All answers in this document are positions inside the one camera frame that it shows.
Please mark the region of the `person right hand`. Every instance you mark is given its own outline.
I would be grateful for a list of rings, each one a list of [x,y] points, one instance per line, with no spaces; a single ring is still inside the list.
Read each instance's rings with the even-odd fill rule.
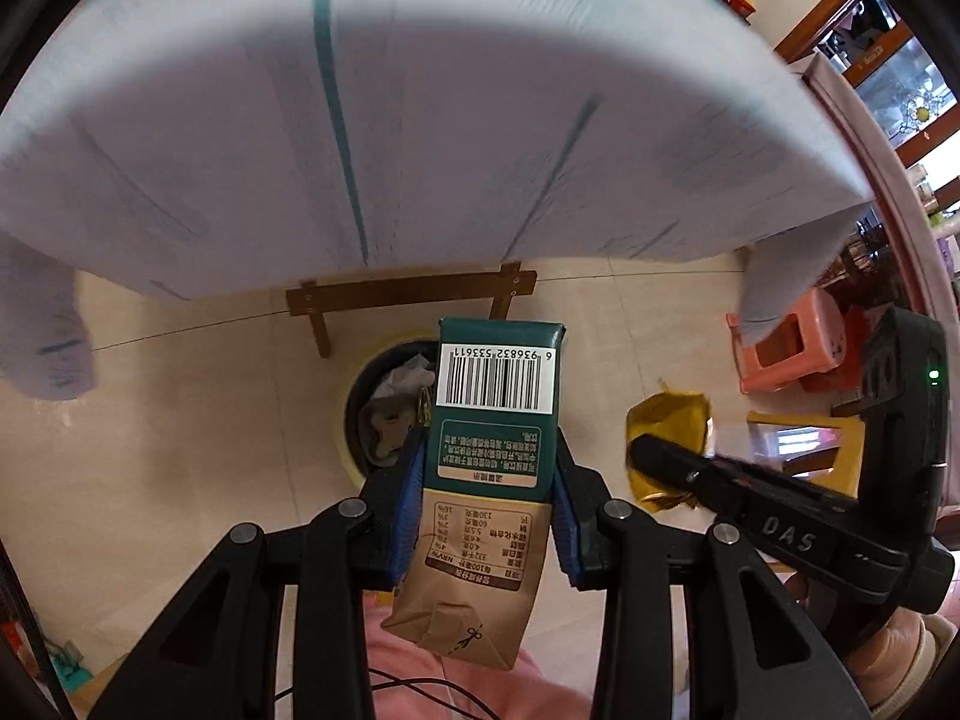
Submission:
[[[957,626],[940,614],[896,610],[889,622],[844,665],[878,720],[898,718],[929,681],[957,640]]]

